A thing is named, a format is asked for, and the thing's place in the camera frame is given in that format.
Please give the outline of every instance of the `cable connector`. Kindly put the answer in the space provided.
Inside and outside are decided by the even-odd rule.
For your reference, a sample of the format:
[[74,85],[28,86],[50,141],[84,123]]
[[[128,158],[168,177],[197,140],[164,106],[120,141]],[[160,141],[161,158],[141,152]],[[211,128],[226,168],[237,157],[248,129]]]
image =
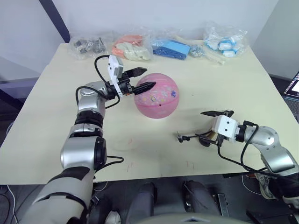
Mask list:
[[100,199],[97,196],[93,196],[90,199],[90,206],[91,207],[96,206],[99,203],[99,201],[100,201]]
[[218,134],[217,136],[217,146],[218,147],[221,147],[222,146],[222,143],[223,141],[226,139],[226,137],[222,134]]
[[255,124],[250,121],[245,120],[245,121],[243,121],[243,125],[253,127]]

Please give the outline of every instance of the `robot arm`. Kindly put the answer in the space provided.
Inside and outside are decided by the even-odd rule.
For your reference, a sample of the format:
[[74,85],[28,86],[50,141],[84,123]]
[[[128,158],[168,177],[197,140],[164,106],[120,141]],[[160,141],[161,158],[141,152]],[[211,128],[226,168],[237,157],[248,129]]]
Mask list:
[[[179,142],[196,137],[199,138],[199,142],[203,146],[217,145],[218,154],[223,159],[241,165],[248,171],[260,172],[273,177],[284,202],[295,209],[299,209],[299,166],[292,154],[281,146],[278,133],[274,129],[265,126],[259,127],[248,121],[240,124],[231,118],[234,114],[233,111],[207,111],[201,114],[214,117],[211,131],[193,136],[178,134]],[[215,134],[217,134],[217,139],[212,140]],[[254,170],[245,166],[242,162],[239,163],[222,156],[220,154],[220,147],[223,140],[246,142],[246,145],[254,145],[261,153],[261,159],[266,166],[267,172]]]
[[112,81],[88,83],[77,89],[81,99],[78,100],[75,124],[61,150],[63,171],[44,186],[26,212],[22,224],[86,223],[94,174],[105,167],[107,160],[102,129],[105,102],[115,96],[137,95],[156,84],[146,82],[136,88],[131,86],[129,78],[141,75],[146,69],[135,68],[123,73],[120,59],[106,57],[109,57],[108,71]]
[[[231,142],[247,142],[256,127],[239,124],[236,120],[220,115],[214,118],[212,131]],[[261,126],[250,141],[261,153],[261,159],[272,174],[289,176],[299,172],[299,167],[291,153],[281,146],[278,133],[270,127]]]

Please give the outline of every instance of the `metal parts in plastic bag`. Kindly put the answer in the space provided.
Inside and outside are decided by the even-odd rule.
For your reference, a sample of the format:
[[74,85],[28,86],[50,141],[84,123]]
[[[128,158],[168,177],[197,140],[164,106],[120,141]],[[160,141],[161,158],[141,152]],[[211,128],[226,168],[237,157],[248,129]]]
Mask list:
[[202,57],[205,55],[205,52],[201,46],[194,44],[194,45],[190,46],[189,54],[192,57]]
[[98,57],[107,53],[103,38],[93,37],[72,37],[68,45],[68,52],[76,59],[85,59],[88,57]]

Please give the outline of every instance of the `plastic bag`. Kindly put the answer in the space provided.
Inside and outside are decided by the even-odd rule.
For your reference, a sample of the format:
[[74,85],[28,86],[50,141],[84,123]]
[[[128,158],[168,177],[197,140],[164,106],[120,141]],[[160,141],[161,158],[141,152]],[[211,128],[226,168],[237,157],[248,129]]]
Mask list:
[[172,39],[152,40],[153,53],[155,55],[186,59],[190,46]]
[[204,44],[214,52],[232,58],[244,53],[249,46],[246,34],[246,30],[210,22],[205,28]]
[[147,35],[124,35],[113,44],[111,54],[132,61],[150,60],[153,49]]
[[105,35],[72,37],[68,45],[68,52],[79,60],[107,54],[107,37]]
[[175,40],[175,36],[180,32],[179,29],[153,29],[150,31],[151,45],[155,55],[186,59],[190,46]]
[[180,41],[184,44],[190,45],[189,54],[192,57],[197,58],[206,58],[212,62],[215,62],[219,65],[223,65],[227,58],[222,54],[217,53],[216,51],[210,49],[206,45],[202,43],[202,40],[186,40],[181,36],[176,35],[174,37],[175,40]]

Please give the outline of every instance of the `gray pants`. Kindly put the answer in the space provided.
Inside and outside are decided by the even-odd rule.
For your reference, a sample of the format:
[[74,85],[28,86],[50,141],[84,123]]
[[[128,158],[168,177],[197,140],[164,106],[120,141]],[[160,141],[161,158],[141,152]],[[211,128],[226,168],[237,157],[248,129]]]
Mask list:
[[[212,196],[199,182],[189,181],[183,185],[187,191],[192,212],[220,215]],[[155,187],[152,183],[140,187],[128,210],[126,224],[136,224],[142,219],[154,215]]]

